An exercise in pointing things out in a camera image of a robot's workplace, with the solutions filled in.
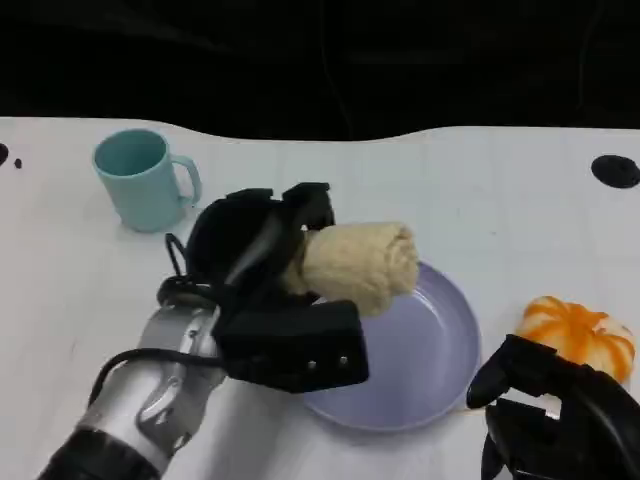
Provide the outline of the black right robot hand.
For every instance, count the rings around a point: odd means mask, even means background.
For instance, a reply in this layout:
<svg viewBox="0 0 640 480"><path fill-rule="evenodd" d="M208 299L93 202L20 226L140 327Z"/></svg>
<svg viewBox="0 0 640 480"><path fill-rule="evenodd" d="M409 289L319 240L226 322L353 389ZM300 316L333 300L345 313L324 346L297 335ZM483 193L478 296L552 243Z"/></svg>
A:
<svg viewBox="0 0 640 480"><path fill-rule="evenodd" d="M466 395L487 425L481 476L636 479L639 404L608 374L509 334Z"/></svg>

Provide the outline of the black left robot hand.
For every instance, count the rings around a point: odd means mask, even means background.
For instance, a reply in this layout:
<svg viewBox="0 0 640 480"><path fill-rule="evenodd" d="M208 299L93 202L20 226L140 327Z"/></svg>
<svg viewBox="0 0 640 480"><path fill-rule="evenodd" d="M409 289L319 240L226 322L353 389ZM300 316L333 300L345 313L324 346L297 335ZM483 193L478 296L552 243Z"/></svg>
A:
<svg viewBox="0 0 640 480"><path fill-rule="evenodd" d="M286 290L283 274L308 230L335 223L330 185L303 182L279 199L271 189L244 189L209 205L186 246L187 274L213 288L222 310L307 306L313 293Z"/></svg>

